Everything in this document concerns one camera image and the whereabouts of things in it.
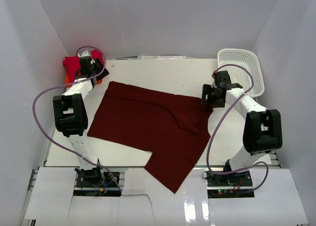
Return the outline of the dark red t-shirt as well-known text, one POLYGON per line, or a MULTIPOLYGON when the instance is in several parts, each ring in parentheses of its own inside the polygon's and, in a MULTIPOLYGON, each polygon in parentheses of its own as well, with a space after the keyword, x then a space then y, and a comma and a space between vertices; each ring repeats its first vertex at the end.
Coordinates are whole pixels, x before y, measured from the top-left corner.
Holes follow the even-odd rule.
POLYGON ((87 134, 151 152, 145 169, 176 192, 206 148, 212 112, 197 97, 112 81, 87 134))

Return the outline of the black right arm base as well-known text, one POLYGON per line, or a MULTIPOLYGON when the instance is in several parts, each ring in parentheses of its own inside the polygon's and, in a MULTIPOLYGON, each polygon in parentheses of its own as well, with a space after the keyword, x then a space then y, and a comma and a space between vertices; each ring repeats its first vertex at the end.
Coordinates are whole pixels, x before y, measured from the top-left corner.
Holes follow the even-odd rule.
POLYGON ((209 199, 253 198, 253 182, 249 171, 230 175, 215 175, 204 171, 209 199))

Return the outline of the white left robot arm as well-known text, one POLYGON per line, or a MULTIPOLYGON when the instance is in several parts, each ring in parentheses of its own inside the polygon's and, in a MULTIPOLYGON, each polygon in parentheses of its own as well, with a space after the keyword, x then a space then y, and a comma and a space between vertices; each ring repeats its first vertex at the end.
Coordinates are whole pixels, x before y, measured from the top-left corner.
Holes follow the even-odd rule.
POLYGON ((100 161, 91 145, 86 141, 88 116, 84 99, 93 90, 97 81, 109 74, 100 59, 92 58, 86 50, 79 55, 80 68, 75 73, 76 84, 68 91, 53 98, 55 126, 71 143, 75 152, 79 154, 78 175, 94 186, 101 185, 104 177, 100 161))

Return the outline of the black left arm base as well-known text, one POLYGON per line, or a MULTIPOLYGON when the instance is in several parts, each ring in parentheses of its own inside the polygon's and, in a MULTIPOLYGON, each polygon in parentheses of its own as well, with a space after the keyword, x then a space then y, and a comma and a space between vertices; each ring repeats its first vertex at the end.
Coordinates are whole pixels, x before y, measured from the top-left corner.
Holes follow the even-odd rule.
POLYGON ((104 171, 100 168, 83 170, 75 168, 76 180, 73 196, 86 197, 120 197, 121 192, 118 189, 114 179, 119 183, 120 173, 104 171))

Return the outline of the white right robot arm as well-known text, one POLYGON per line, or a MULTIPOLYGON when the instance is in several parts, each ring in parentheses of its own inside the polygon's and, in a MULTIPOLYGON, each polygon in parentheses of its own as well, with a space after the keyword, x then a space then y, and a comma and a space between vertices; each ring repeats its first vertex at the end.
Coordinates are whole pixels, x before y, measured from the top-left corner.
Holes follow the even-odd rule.
POLYGON ((212 85, 203 85, 202 105, 223 108, 228 104, 229 108, 223 117, 235 109, 245 123, 241 149, 226 162, 223 171, 209 170, 209 173, 224 176, 248 171, 251 167, 262 164, 260 158, 282 147, 280 112, 258 104, 240 84, 232 83, 228 71, 216 70, 212 77, 212 85))

